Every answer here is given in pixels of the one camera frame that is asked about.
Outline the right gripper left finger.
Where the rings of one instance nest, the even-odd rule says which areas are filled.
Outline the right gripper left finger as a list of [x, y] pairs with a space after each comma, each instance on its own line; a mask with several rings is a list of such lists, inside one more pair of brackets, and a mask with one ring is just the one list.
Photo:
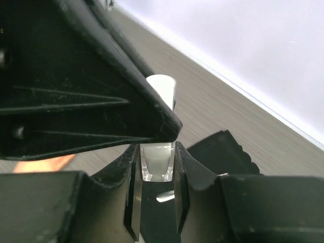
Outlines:
[[136, 242], [141, 189], [139, 145], [92, 176], [2, 174], [1, 242]]

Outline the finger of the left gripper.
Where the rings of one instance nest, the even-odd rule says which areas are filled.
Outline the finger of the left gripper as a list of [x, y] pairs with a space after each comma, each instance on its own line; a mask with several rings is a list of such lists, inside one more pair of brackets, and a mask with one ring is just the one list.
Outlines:
[[118, 46], [125, 52], [128, 58], [135, 64], [144, 76], [153, 75], [153, 70], [148, 66], [140, 54], [136, 51], [134, 46], [129, 42], [126, 36], [119, 28], [117, 21], [113, 17], [112, 5], [105, 7], [100, 1], [86, 1], [86, 4], [90, 8], [99, 23], [104, 29], [108, 31], [113, 40]]
[[147, 77], [86, 1], [1, 1], [1, 159], [175, 141]]

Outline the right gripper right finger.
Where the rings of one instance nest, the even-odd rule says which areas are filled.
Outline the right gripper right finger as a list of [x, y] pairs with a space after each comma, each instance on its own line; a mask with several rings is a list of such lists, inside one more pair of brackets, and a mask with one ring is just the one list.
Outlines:
[[323, 178], [219, 176], [177, 142], [174, 192], [182, 242], [323, 242]]

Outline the clear nail polish bottle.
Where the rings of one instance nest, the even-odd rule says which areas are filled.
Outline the clear nail polish bottle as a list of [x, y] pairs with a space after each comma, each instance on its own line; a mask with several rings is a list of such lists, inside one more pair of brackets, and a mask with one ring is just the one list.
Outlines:
[[143, 181], [172, 181], [175, 142], [140, 144], [140, 158]]

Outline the mannequin hand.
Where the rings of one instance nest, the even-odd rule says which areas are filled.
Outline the mannequin hand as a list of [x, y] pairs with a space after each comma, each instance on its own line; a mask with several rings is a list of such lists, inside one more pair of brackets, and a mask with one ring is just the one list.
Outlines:
[[64, 169], [75, 157], [75, 154], [36, 161], [20, 161], [13, 173], [56, 172]]

